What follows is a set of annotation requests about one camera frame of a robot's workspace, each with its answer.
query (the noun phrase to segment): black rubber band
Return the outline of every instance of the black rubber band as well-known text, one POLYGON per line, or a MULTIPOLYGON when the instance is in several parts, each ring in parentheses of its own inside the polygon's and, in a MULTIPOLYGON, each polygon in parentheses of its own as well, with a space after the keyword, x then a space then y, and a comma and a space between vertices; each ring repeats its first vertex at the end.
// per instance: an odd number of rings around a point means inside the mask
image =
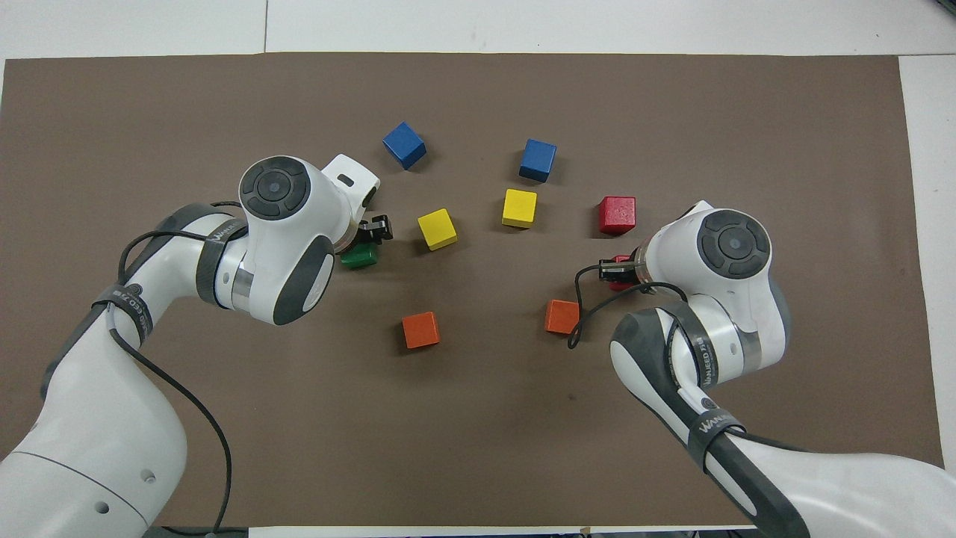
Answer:
POLYGON ((690 348, 690 352, 694 356, 694 363, 697 366, 698 386, 706 389, 716 385, 717 380, 720 379, 717 353, 714 352, 714 345, 710 342, 707 330, 701 320, 697 318, 697 314, 687 303, 670 303, 658 306, 658 308, 670 314, 681 328, 684 339, 687 341, 687 347, 690 348))
POLYGON ((216 299, 216 272, 219 271, 226 244, 242 237, 248 230, 245 221, 231 218, 206 237, 203 251, 199 253, 199 263, 196 264, 196 292, 203 301, 226 308, 216 299))
POLYGON ((140 299, 139 291, 132 286, 113 284, 104 289, 90 307, 107 303, 115 304, 133 320, 133 325, 140 334, 140 345, 142 345, 149 333, 153 332, 153 317, 149 314, 146 302, 140 299))
POLYGON ((687 438, 687 452, 697 463, 702 471, 705 469, 705 460, 707 448, 710 443, 721 435, 727 428, 738 427, 746 431, 743 424, 737 421, 733 415, 721 408, 710 409, 702 414, 690 424, 690 434, 687 438))

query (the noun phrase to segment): orange cube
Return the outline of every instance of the orange cube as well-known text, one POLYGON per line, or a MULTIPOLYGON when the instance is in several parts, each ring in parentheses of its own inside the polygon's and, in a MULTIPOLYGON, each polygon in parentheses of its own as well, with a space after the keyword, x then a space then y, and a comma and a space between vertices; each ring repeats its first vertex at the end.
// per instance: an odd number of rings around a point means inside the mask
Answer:
POLYGON ((548 332, 571 334, 577 325, 577 303, 552 299, 548 301, 548 312, 544 316, 544 328, 548 332))
POLYGON ((402 318, 402 330, 405 331, 405 345, 409 349, 431 346, 442 340, 438 335, 438 322, 434 312, 402 318))

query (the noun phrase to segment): green cube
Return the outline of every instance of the green cube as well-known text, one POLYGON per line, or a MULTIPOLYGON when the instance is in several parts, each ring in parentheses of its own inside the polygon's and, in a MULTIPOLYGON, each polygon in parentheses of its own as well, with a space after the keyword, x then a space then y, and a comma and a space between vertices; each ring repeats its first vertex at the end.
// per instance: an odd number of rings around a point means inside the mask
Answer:
POLYGON ((358 269, 378 263, 379 253, 376 250, 375 243, 359 243, 340 258, 342 258, 342 265, 350 269, 358 269))

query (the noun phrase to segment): black circular joint cover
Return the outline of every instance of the black circular joint cover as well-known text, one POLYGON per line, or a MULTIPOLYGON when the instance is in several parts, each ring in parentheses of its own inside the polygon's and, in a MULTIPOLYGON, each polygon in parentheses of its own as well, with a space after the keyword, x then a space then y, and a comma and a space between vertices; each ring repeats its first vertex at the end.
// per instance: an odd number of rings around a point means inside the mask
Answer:
POLYGON ((249 213, 263 220, 282 220, 305 205, 310 190, 302 163, 292 157, 270 157, 243 175, 239 197, 249 213))
POLYGON ((767 265, 771 244, 759 222, 734 210, 720 210, 704 218, 697 232, 697 252, 714 273, 741 280, 767 265))

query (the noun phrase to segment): yellow block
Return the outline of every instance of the yellow block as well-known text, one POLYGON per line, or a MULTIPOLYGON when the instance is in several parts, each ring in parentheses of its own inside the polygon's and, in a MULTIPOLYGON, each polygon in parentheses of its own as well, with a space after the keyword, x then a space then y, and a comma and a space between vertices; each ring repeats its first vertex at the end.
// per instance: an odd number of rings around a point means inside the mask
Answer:
POLYGON ((506 226, 530 228, 534 223, 535 205, 537 192, 508 189, 505 191, 505 211, 501 213, 501 223, 506 226))
POLYGON ((458 240, 455 227, 451 224, 451 216, 448 215, 448 210, 445 208, 441 208, 435 213, 420 216, 419 228, 422 229, 422 235, 424 235, 424 242, 428 244, 428 250, 438 250, 458 240))

